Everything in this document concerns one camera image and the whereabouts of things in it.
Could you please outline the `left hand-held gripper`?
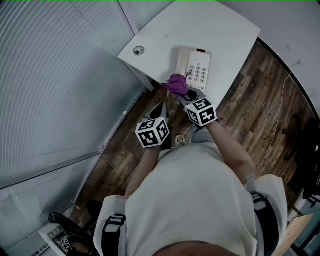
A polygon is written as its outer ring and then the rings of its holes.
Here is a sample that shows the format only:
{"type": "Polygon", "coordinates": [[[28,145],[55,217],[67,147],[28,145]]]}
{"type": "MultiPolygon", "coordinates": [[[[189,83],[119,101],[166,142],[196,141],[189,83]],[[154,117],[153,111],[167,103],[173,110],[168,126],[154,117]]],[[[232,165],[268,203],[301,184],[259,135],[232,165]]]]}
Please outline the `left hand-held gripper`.
{"type": "Polygon", "coordinates": [[[168,118],[167,104],[160,102],[149,111],[150,120],[137,124],[135,134],[144,149],[161,146],[164,143],[170,134],[168,118]]]}

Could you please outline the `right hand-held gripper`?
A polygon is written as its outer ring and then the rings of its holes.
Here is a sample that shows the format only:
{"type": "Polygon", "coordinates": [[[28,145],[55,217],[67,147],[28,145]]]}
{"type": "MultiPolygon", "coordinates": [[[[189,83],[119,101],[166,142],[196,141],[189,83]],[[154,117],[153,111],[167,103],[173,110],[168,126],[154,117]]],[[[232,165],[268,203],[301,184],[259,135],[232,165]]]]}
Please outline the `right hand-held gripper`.
{"type": "Polygon", "coordinates": [[[195,87],[188,89],[187,95],[175,95],[179,103],[185,107],[188,118],[199,127],[204,127],[217,120],[217,114],[214,105],[206,95],[195,87]]]}

